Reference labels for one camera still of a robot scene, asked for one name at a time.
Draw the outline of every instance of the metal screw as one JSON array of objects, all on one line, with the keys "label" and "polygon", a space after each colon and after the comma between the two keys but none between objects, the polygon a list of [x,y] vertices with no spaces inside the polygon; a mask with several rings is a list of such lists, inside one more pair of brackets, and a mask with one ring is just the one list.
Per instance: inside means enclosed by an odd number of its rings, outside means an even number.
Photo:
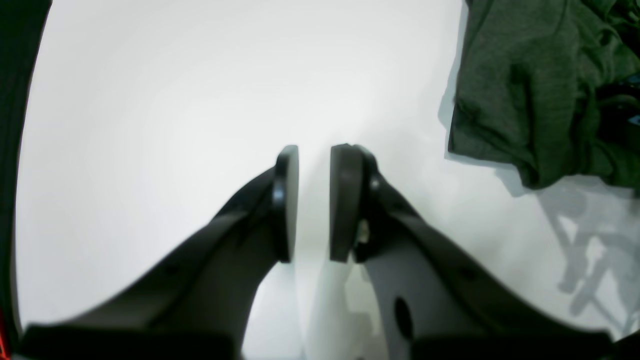
[{"label": "metal screw", "polygon": [[358,224],[358,233],[356,234],[358,243],[366,244],[369,242],[369,222],[362,219]]}]

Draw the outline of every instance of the dark green cloth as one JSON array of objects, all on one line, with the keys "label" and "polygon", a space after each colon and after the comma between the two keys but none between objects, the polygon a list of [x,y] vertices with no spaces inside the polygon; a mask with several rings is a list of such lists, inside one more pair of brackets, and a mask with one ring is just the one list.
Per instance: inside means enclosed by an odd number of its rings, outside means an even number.
[{"label": "dark green cloth", "polygon": [[[640,155],[597,137],[595,90],[640,72],[615,0],[470,3],[449,151],[514,164],[524,186],[573,174],[640,188]],[[635,3],[626,0],[625,9]]]}]

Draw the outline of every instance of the crumpled fabric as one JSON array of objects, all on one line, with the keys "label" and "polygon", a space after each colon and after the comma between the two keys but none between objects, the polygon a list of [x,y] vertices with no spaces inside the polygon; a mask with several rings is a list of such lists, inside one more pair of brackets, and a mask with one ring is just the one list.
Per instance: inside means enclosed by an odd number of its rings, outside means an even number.
[{"label": "crumpled fabric", "polygon": [[601,86],[640,72],[620,35],[639,38],[637,3],[468,4],[449,151],[514,164],[531,189],[575,174],[640,188],[640,154],[597,136],[596,98]]}]

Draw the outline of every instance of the white floor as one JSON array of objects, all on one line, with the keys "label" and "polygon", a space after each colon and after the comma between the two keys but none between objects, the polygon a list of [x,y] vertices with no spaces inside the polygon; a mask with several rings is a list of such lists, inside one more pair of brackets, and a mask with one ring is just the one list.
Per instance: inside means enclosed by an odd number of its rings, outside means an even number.
[{"label": "white floor", "polygon": [[446,153],[462,0],[56,0],[22,141],[24,325],[134,281],[300,147],[296,259],[260,287],[247,359],[386,359],[371,284],[327,261],[332,145],[368,147],[436,228],[520,296],[617,339],[640,317],[640,206]]}]

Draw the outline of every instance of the black plastic arm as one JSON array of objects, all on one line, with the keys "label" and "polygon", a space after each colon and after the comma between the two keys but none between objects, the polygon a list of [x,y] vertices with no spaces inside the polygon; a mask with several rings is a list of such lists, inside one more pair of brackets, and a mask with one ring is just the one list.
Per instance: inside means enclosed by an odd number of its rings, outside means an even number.
[{"label": "black plastic arm", "polygon": [[28,327],[18,353],[51,359],[237,359],[258,285],[293,255],[298,148],[241,188],[205,227],[126,290],[57,325]]},{"label": "black plastic arm", "polygon": [[389,358],[600,359],[606,332],[572,329],[519,299],[433,229],[365,148],[332,148],[330,257],[353,254],[378,298]]}]

